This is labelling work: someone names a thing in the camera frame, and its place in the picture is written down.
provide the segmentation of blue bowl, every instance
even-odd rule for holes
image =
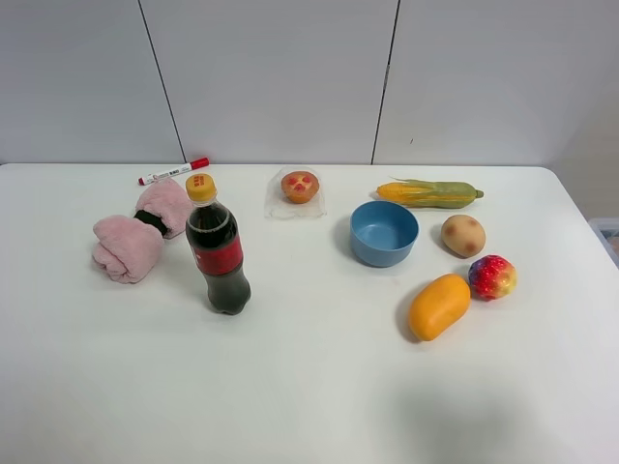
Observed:
[[[403,260],[419,235],[419,223],[403,206],[370,201],[350,218],[350,245],[371,266],[388,268]]]

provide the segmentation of toy fruit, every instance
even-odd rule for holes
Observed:
[[[378,196],[407,208],[463,208],[484,193],[464,182],[425,182],[397,179],[376,189]]]
[[[470,303],[471,289],[466,281],[459,275],[443,275],[415,297],[408,327],[420,340],[434,340],[464,315]]]
[[[295,171],[281,179],[281,189],[293,203],[309,202],[320,189],[316,176],[308,171]]]
[[[486,232],[476,219],[467,215],[455,215],[443,223],[441,239],[455,254],[470,258],[484,248]]]
[[[496,300],[509,295],[516,288],[516,268],[507,259],[490,254],[471,265],[468,280],[480,297]]]

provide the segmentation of coca-cola bottle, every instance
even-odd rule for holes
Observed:
[[[208,297],[217,312],[238,314],[250,299],[243,274],[243,251],[236,219],[217,201],[211,176],[196,174],[186,182],[195,208],[185,228],[197,268],[208,284]]]

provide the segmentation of rolled towel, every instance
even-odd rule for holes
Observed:
[[[136,283],[155,266],[163,237],[185,230],[192,203],[173,180],[153,184],[137,200],[135,217],[111,216],[93,228],[99,243],[93,259],[112,280]]]
[[[193,204],[181,186],[172,179],[165,179],[147,188],[139,196],[135,209],[161,218],[167,227],[163,236],[171,239],[185,231]]]
[[[162,233],[134,217],[106,217],[93,231],[99,239],[93,258],[117,282],[139,282],[162,254]]]

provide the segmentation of white marker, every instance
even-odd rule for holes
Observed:
[[[157,174],[149,174],[146,177],[140,177],[137,182],[141,186],[147,186],[149,184],[153,184],[154,182],[161,181],[167,177],[176,176],[178,174],[183,174],[184,172],[190,172],[194,169],[199,169],[200,167],[208,166],[209,159],[202,158],[197,159],[196,161],[188,162],[187,164],[183,164],[181,166],[175,167],[174,169],[170,169],[169,171],[159,172]]]

